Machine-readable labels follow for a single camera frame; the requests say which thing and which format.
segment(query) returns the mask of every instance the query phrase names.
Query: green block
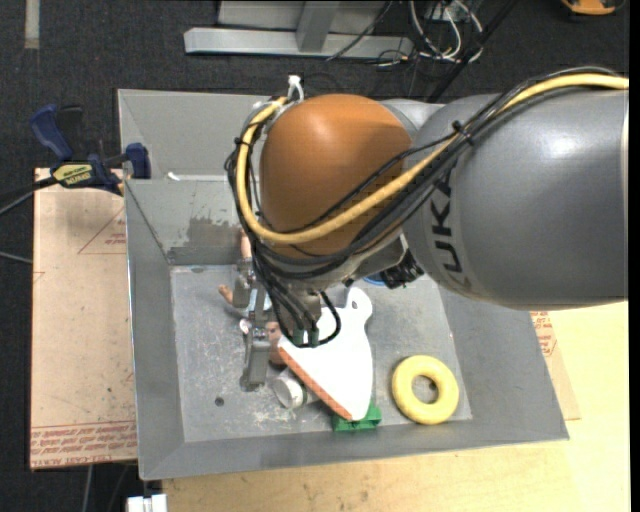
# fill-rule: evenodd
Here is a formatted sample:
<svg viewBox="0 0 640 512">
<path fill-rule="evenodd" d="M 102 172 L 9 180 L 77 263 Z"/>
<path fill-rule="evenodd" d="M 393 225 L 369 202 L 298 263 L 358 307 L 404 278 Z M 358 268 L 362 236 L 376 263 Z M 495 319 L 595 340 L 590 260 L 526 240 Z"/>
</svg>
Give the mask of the green block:
<svg viewBox="0 0 640 512">
<path fill-rule="evenodd" d="M 367 415 L 359 421 L 345 420 L 343 417 L 334 414 L 331 418 L 331 425 L 334 432 L 352 432 L 359 430 L 373 430 L 382 420 L 380 409 L 373 405 L 369 405 Z"/>
</svg>

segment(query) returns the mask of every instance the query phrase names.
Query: black carpet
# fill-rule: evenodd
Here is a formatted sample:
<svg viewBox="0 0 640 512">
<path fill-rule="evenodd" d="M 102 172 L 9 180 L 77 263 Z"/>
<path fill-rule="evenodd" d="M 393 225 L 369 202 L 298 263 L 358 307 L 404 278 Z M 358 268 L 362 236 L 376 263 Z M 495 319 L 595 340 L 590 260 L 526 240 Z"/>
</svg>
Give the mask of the black carpet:
<svg viewBox="0 0 640 512">
<path fill-rule="evenodd" d="M 503 0 L 484 0 L 487 23 Z M 29 186 L 31 170 L 54 163 L 28 125 L 41 106 L 79 104 L 87 140 L 119 150 L 116 91 L 120 88 L 271 95 L 287 75 L 302 74 L 312 94 L 350 92 L 374 98 L 425 98 L 426 66 L 380 71 L 348 60 L 250 56 L 186 56 L 183 34 L 210 25 L 214 2 L 67 0 L 42 2 L 40 49 L 24 49 L 24 0 L 0 9 L 0 209 L 5 194 Z M 487 42 L 482 57 L 453 81 L 441 102 L 504 91 L 523 79 L 578 65 L 629 73 L 629 3 L 609 16 L 573 19 L 560 0 L 522 0 Z M 0 217 L 0 253 L 31 258 L 32 202 Z M 31 335 L 31 266 L 0 256 L 0 511 L 80 511 L 87 468 L 33 473 L 27 465 Z M 90 511 L 142 492 L 135 467 L 96 466 Z"/>
</svg>

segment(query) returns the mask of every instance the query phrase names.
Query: yellow clamp label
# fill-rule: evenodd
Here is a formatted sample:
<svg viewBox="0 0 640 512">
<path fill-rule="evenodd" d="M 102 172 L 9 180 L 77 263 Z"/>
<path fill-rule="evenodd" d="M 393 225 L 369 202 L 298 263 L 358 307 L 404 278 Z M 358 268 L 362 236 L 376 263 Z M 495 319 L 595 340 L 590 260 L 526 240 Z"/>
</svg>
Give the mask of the yellow clamp label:
<svg viewBox="0 0 640 512">
<path fill-rule="evenodd" d="M 92 177 L 91 165 L 88 164 L 61 165 L 52 174 L 58 182 L 64 183 L 66 186 L 88 181 Z"/>
</svg>

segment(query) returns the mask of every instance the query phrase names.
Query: wires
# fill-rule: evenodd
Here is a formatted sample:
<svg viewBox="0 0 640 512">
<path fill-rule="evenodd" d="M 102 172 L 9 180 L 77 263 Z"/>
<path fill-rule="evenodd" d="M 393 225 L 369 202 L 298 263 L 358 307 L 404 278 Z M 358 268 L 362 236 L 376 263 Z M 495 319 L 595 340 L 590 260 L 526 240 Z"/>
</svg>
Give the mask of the wires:
<svg viewBox="0 0 640 512">
<path fill-rule="evenodd" d="M 516 96 L 512 98 L 512 101 L 505 105 L 505 109 L 509 109 L 514 105 L 521 103 L 528 98 L 541 94 L 545 91 L 554 90 L 563 87 L 571 87 L 571 86 L 597 86 L 597 87 L 612 87 L 612 88 L 626 88 L 628 87 L 628 80 L 623 78 L 616 78 L 610 75 L 597 75 L 593 73 L 581 73 L 576 75 L 568 75 L 566 77 L 562 77 L 560 79 L 551 79 L 546 80 L 541 83 L 535 84 L 529 88 L 528 91 L 523 91 L 520 96 Z M 276 100 L 276 104 L 280 104 L 279 102 L 284 102 L 283 99 Z M 275 111 L 274 108 L 268 108 L 264 111 L 260 112 L 254 122 L 261 122 L 258 118 L 267 118 Z M 243 144 L 240 146 L 237 169 L 236 169 L 236 185 L 238 192 L 238 206 L 240 209 L 240 214 L 247 222 L 250 230 L 255 232 L 255 234 L 261 238 L 264 238 L 268 241 L 280 243 L 280 244 L 302 244 L 305 242 L 309 242 L 312 240 L 317 240 L 318 238 L 324 237 L 332 233 L 333 231 L 344 227 L 345 225 L 353 222 L 358 217 L 362 216 L 364 213 L 368 212 L 372 208 L 380 205 L 383 201 L 389 199 L 404 187 L 411 184 L 411 182 L 418 176 L 418 174 L 426 167 L 431 165 L 434 161 L 436 161 L 445 151 L 450 150 L 450 145 L 454 142 L 460 142 L 464 137 L 460 133 L 456 133 L 452 135 L 450 138 L 446 139 L 446 141 L 440 145 L 437 149 L 435 149 L 432 153 L 427 155 L 424 159 L 414 165 L 411 169 L 409 169 L 404 174 L 400 175 L 398 178 L 392 180 L 384 187 L 376 190 L 371 195 L 364 198 L 362 201 L 352 206 L 346 211 L 341 212 L 336 217 L 327 220 L 321 224 L 315 225 L 313 227 L 303 229 L 300 231 L 296 231 L 294 233 L 278 233 L 272 231 L 268 228 L 265 228 L 258 219 L 256 219 L 255 215 L 251 211 L 250 204 L 247 200 L 246 189 L 244 188 L 244 182 L 247 176 L 247 161 L 246 157 L 248 154 L 247 145 L 250 143 L 251 135 L 255 132 L 254 128 L 249 128 L 243 137 Z"/>
<path fill-rule="evenodd" d="M 358 36 L 353 41 L 351 41 L 347 46 L 342 48 L 342 50 L 334 53 L 331 57 L 328 57 L 326 61 L 329 62 L 342 57 L 345 53 L 351 50 L 351 48 L 353 48 L 360 41 L 362 41 L 364 36 L 366 36 L 371 30 L 373 30 L 375 26 L 378 25 L 378 23 L 382 21 L 382 19 L 385 17 L 387 12 L 389 12 L 389 9 L 391 8 L 392 5 L 393 5 L 393 2 L 387 2 L 383 7 L 382 11 L 380 11 L 380 14 L 376 16 L 376 18 L 367 26 L 367 28 L 365 28 L 362 32 L 360 32 L 360 34 L 358 34 Z"/>
<path fill-rule="evenodd" d="M 398 50 L 385 50 L 380 52 L 378 57 L 373 60 L 365 61 L 365 64 L 373 64 L 376 69 L 391 68 L 398 64 L 403 64 L 411 61 L 411 57 Z"/>
<path fill-rule="evenodd" d="M 58 183 L 58 182 L 53 178 L 45 178 L 43 180 L 35 182 L 33 185 L 29 185 L 28 187 L 25 187 L 25 188 L 22 188 L 22 189 L 19 189 L 19 190 L 14 190 L 13 192 L 9 192 L 8 194 L 5 194 L 5 195 L 13 195 L 13 194 L 16 194 L 16 193 L 22 193 L 22 195 L 20 197 L 18 197 L 17 199 L 13 200 L 9 204 L 6 204 L 5 206 L 1 207 L 0 208 L 0 215 L 4 215 L 5 213 L 7 213 L 12 208 L 15 208 L 16 206 L 24 203 L 27 199 L 29 199 L 34 194 L 34 192 L 36 190 L 39 190 L 39 189 L 45 188 L 45 187 L 49 187 L 51 185 L 55 185 L 56 183 Z"/>
<path fill-rule="evenodd" d="M 440 62 L 449 62 L 449 63 L 458 63 L 460 59 L 458 56 L 462 53 L 463 49 L 463 37 L 460 33 L 460 29 L 458 25 L 453 19 L 451 15 L 451 5 L 455 5 L 459 8 L 459 10 L 463 11 L 466 14 L 467 20 L 471 22 L 471 25 L 475 29 L 478 34 L 482 34 L 482 24 L 476 17 L 476 15 L 471 11 L 471 9 L 461 0 L 453 0 L 452 2 L 438 2 L 436 5 L 432 7 L 431 14 L 429 16 L 429 24 L 433 25 L 434 16 L 436 9 L 439 10 L 442 16 L 441 21 L 446 21 L 447 25 L 451 29 L 455 37 L 455 46 L 454 48 L 449 48 L 447 50 L 441 50 L 436 46 L 436 44 L 432 41 L 432 39 L 427 35 L 425 29 L 422 27 L 420 20 L 418 19 L 418 14 L 416 12 L 416 5 L 413 0 L 409 2 L 409 18 L 411 20 L 411 25 L 418 33 L 420 42 L 423 43 L 426 48 L 417 53 L 418 56 L 432 59 L 434 61 Z M 473 62 L 477 60 L 482 54 L 482 48 L 480 48 L 470 59 L 469 62 Z"/>
<path fill-rule="evenodd" d="M 260 128 L 272 115 L 276 114 L 279 106 L 286 103 L 285 98 L 272 101 L 268 107 L 259 111 L 250 120 L 247 129 L 237 140 L 236 150 L 227 161 L 227 171 L 240 222 L 252 240 L 256 275 L 265 284 L 272 302 L 277 304 L 274 307 L 276 314 L 279 315 L 280 306 L 282 306 L 292 316 L 297 328 L 303 326 L 315 329 L 313 316 L 305 310 L 304 305 L 291 292 L 291 289 L 280 282 L 280 279 L 312 280 L 338 269 L 349 258 L 370 248 L 373 243 L 396 230 L 413 215 L 430 197 L 438 181 L 450 172 L 462 153 L 467 151 L 474 141 L 480 140 L 492 126 L 501 122 L 507 114 L 516 108 L 530 104 L 536 98 L 576 87 L 628 89 L 629 80 L 610 70 L 597 67 L 574 68 L 529 79 L 493 99 L 464 123 L 458 121 L 452 123 L 451 132 L 443 138 L 396 155 L 312 222 L 289 232 L 277 232 L 268 219 L 259 220 L 252 211 L 251 199 L 247 192 L 250 183 L 253 182 L 257 200 L 250 156 Z M 413 155 L 417 156 L 418 161 L 403 174 L 352 204 L 363 192 L 373 188 L 372 185 L 379 176 L 399 161 L 406 161 Z M 375 216 L 361 229 L 354 240 L 347 247 L 331 254 L 291 258 L 271 247 L 273 244 L 295 247 L 296 244 L 317 240 L 341 229 L 373 209 L 376 211 Z M 300 267 L 309 267 L 309 270 L 300 270 Z M 309 286 L 308 293 L 318 293 L 327 307 L 332 310 L 332 305 L 328 302 L 326 295 L 323 295 L 324 292 L 314 292 L 312 282 Z M 287 337 L 291 335 L 284 330 L 283 333 Z M 323 340 L 322 343 L 326 343 L 333 337 L 335 335 Z"/>
<path fill-rule="evenodd" d="M 329 300 L 329 297 L 327 297 L 327 294 L 324 291 L 321 291 L 320 296 L 322 297 L 324 303 L 327 305 L 329 311 L 331 311 L 331 315 L 333 315 L 333 319 L 336 322 L 336 328 L 334 329 L 333 333 L 318 342 L 318 345 L 324 345 L 325 343 L 329 343 L 331 340 L 334 340 L 338 336 L 338 334 L 340 334 L 340 331 L 342 330 L 342 320 L 340 319 L 340 315 L 338 314 L 338 311 L 334 307 L 333 303 Z"/>
</svg>

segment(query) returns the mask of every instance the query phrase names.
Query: green object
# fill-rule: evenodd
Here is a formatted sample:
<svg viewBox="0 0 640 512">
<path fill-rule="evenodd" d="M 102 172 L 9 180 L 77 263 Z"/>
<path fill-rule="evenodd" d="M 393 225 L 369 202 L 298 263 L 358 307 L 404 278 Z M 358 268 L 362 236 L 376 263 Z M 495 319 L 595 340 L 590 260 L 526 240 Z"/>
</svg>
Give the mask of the green object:
<svg viewBox="0 0 640 512">
<path fill-rule="evenodd" d="M 378 423 L 382 420 L 382 413 L 380 408 L 373 405 L 369 405 L 369 410 L 364 418 L 359 421 L 345 420 L 343 417 L 334 414 L 331 418 L 331 426 L 334 432 L 351 432 L 359 430 L 373 430 L 378 426 Z"/>
<path fill-rule="evenodd" d="M 318 342 L 320 341 L 320 329 L 315 328 L 309 331 L 309 343 L 311 343 L 312 347 L 317 347 Z"/>
<path fill-rule="evenodd" d="M 291 342 L 296 346 L 299 347 L 304 343 L 304 330 L 299 329 L 299 328 L 295 328 L 293 330 L 293 339 L 291 340 Z"/>
</svg>

